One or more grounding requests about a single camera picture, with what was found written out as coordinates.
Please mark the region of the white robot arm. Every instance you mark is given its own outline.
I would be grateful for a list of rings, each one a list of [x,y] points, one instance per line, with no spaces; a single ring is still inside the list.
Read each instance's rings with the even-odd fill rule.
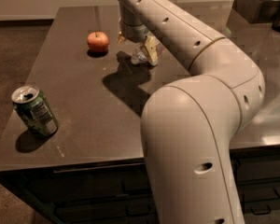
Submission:
[[[170,1],[118,1],[189,71],[155,91],[141,118],[160,224],[245,224],[230,141],[263,103],[263,74],[226,36]]]

